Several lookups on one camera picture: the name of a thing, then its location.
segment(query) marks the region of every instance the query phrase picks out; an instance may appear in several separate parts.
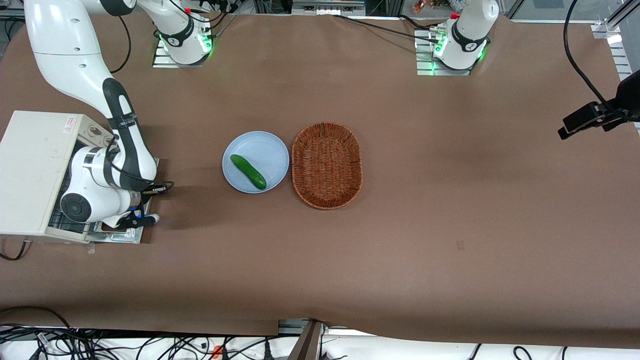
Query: brown paper tablecloth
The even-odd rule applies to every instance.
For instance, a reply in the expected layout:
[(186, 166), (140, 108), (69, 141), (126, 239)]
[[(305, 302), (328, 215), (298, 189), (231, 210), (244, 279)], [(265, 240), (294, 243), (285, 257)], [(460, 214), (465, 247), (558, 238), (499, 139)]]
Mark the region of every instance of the brown paper tablecloth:
[[(264, 334), (314, 317), (416, 340), (640, 345), (640, 141), (630, 124), (560, 141), (562, 118), (595, 99), (561, 26), (501, 18), (472, 76), (428, 77), (412, 40), (329, 16), (238, 16), (202, 69), (152, 69), (150, 20), (125, 19), (133, 54), (116, 78), (176, 187), (156, 202), (146, 244), (89, 255), (36, 243), (0, 262), (0, 305), (49, 306), (78, 327)], [(124, 31), (111, 17), (95, 27), (113, 69)], [(607, 42), (570, 31), (612, 97)], [(0, 129), (13, 110), (106, 125), (45, 83), (25, 31), (0, 84)], [(364, 185), (350, 205), (312, 209), (290, 176), (262, 195), (224, 180), (236, 136), (269, 131), (290, 147), (319, 121), (360, 141)]]

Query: white box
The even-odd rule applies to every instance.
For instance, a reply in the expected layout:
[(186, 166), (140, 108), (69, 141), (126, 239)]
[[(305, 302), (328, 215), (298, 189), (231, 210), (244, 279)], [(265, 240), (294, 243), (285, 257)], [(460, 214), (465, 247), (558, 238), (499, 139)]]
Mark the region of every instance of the white box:
[(82, 114), (15, 111), (0, 142), (0, 234), (31, 241), (88, 243), (94, 224), (69, 220), (60, 196), (73, 154), (113, 135)]

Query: brown basket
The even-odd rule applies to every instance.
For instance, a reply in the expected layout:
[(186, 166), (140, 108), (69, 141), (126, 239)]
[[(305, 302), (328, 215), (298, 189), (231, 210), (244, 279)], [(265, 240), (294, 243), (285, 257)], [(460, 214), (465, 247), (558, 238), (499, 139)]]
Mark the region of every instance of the brown basket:
[(296, 192), (314, 208), (349, 204), (362, 187), (358, 139), (333, 122), (307, 127), (293, 142), (291, 173)]

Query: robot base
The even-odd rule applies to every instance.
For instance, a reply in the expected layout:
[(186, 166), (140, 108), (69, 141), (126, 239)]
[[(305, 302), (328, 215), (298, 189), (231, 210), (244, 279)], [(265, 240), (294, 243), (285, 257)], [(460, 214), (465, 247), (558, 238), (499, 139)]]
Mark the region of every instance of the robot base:
[[(154, 158), (156, 161), (156, 166), (158, 165), (159, 159)], [(151, 201), (153, 197), (147, 201), (147, 203), (143, 206), (145, 210), (145, 214), (149, 214), (149, 210), (151, 209)], [(145, 229), (144, 226), (126, 229), (126, 230), (116, 230), (112, 227), (107, 226), (101, 221), (95, 222), (92, 224), (92, 228), (89, 230), (87, 240), (102, 242), (102, 243), (132, 243), (139, 244), (142, 239), (142, 232)]]
[[(417, 37), (434, 38), (433, 33), (428, 30), (416, 30), (414, 32)], [(429, 76), (467, 76), (471, 74), (474, 67), (477, 65), (475, 62), (469, 69), (456, 70), (452, 69), (433, 55), (435, 52), (436, 44), (427, 42), (421, 39), (415, 39), (415, 61), (418, 70), (418, 75)]]

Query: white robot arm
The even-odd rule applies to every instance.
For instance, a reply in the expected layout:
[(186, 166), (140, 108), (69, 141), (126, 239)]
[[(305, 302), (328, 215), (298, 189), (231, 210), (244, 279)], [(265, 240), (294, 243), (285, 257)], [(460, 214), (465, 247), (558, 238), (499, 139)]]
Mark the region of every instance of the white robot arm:
[[(104, 64), (89, 13), (114, 16), (131, 13), (135, 0), (25, 0), (29, 41), (45, 80), (60, 92), (83, 101), (108, 120), (119, 151), (85, 147), (71, 162), (71, 182), (63, 194), (64, 214), (77, 222), (102, 220), (116, 227), (140, 203), (141, 193), (154, 184), (156, 163), (138, 125), (124, 87)], [(210, 34), (167, 1), (141, 0), (158, 30), (169, 40), (168, 50), (179, 63), (197, 63), (211, 50)]]
[(498, 19), (495, 0), (470, 0), (459, 19), (449, 19), (438, 27), (446, 28), (434, 55), (452, 69), (468, 69), (480, 57), (487, 34)]

